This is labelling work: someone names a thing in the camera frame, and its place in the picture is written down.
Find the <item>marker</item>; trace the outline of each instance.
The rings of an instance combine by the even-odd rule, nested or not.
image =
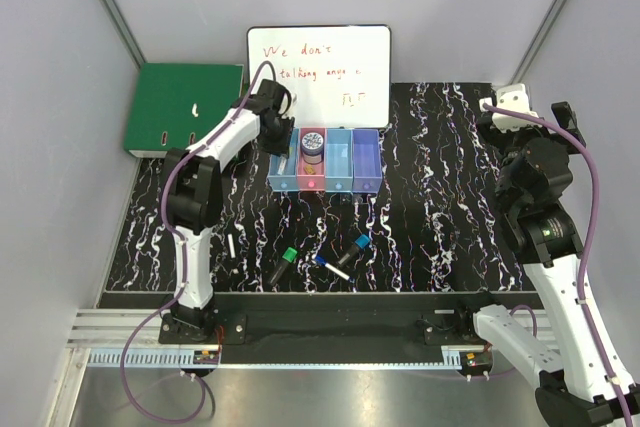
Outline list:
[[[284,253],[282,258],[276,264],[276,270],[269,279],[269,285],[276,285],[284,271],[287,270],[292,263],[296,261],[296,257],[298,256],[298,251],[296,249],[292,249],[289,247],[287,251]]]
[[[345,265],[351,262],[353,258],[360,255],[360,252],[362,252],[364,248],[367,245],[369,245],[369,242],[370,242],[369,237],[367,237],[366,235],[361,235],[360,237],[358,237],[358,239],[353,243],[353,245],[349,247],[349,250],[347,250],[345,254],[342,257],[340,257],[340,260],[336,262],[336,265],[338,266],[338,268],[340,269],[343,268]]]
[[[341,270],[336,269],[333,265],[328,264],[326,260],[324,260],[322,257],[320,257],[319,255],[315,255],[313,257],[313,260],[315,260],[319,265],[322,265],[324,267],[326,267],[327,269],[329,269],[331,272],[333,272],[334,274],[342,277],[344,280],[346,280],[347,282],[351,282],[351,277],[349,277],[347,274],[345,274],[344,272],[342,272]]]

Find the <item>metal floor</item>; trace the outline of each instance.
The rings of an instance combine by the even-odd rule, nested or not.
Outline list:
[[[508,368],[498,361],[495,371]],[[200,389],[174,377],[167,369],[130,369],[132,391],[156,415],[179,418],[190,414]],[[428,376],[451,376],[441,380]],[[215,396],[189,425],[264,426],[519,426],[546,425],[535,405],[533,390],[518,374],[490,382],[467,383],[453,372],[406,371],[264,371],[220,369],[206,377]],[[72,426],[152,426],[126,405],[119,372],[88,368]]]

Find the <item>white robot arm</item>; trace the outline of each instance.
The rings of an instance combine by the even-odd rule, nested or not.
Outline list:
[[[262,80],[258,92],[249,96],[243,109],[237,110],[241,105],[239,99],[204,139],[188,150],[172,149],[165,158],[167,219],[177,231],[173,234],[177,302],[170,315],[172,322],[199,336],[210,335],[215,325],[209,249],[212,227],[222,211],[221,172],[254,139],[261,150],[288,157],[295,119],[285,118],[281,113],[285,99],[288,104],[284,113],[291,105],[291,94],[275,81]],[[193,151],[197,154],[167,185],[171,172]],[[184,244],[186,255],[181,255]]]
[[[481,100],[481,106],[492,106],[491,100]],[[538,117],[530,110],[522,84],[498,90],[497,100],[503,110]],[[584,145],[569,105],[554,104],[552,109],[561,127]],[[632,414],[638,413],[640,390],[613,347],[586,275],[586,300],[580,300],[577,281],[583,246],[571,217],[558,201],[573,180],[568,156],[578,150],[536,123],[504,114],[486,114],[478,129],[503,158],[496,187],[502,230],[540,296],[560,355],[513,321],[501,305],[475,309],[472,328],[536,390],[538,407],[549,425],[625,425],[616,420],[622,417],[620,397],[625,397]],[[607,375],[583,311],[584,302],[588,302],[598,341],[615,378]]]

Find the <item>tabletop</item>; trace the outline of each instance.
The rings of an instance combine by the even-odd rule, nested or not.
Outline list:
[[[384,180],[377,196],[274,193],[269,156],[255,144],[223,173],[224,209],[214,227],[211,276],[218,292],[532,291],[497,228],[497,157],[478,136],[478,101],[490,84],[392,84],[380,131]],[[175,251],[162,225],[162,160],[140,164],[106,292],[171,292]],[[228,235],[234,239],[231,258]],[[361,234],[365,252],[345,268],[328,262]],[[288,247],[299,252],[276,287],[266,283]]]

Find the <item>whiteboard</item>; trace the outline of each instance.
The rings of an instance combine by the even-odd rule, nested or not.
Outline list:
[[[296,127],[389,123],[391,31],[385,25],[254,27],[247,33],[251,79],[269,60],[296,101]],[[264,68],[260,80],[271,79]],[[256,83],[254,92],[260,86]]]

